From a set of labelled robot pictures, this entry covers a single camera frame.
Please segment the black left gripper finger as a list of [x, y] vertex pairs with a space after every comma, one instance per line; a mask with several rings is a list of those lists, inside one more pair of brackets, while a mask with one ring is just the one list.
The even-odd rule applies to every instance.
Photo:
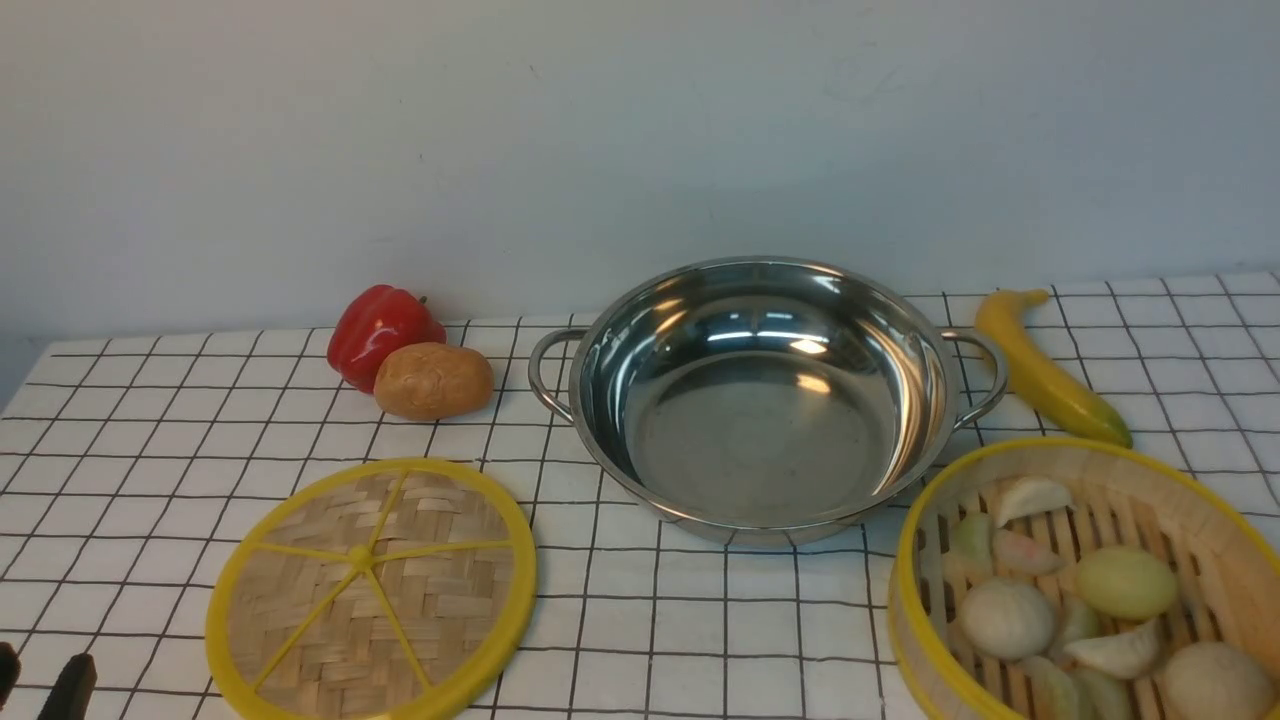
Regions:
[[91, 653], [72, 656], [38, 711], [38, 720], [84, 720], [97, 679]]
[[4, 707], [20, 676], [20, 657], [15, 648], [8, 643], [0, 643], [0, 707]]

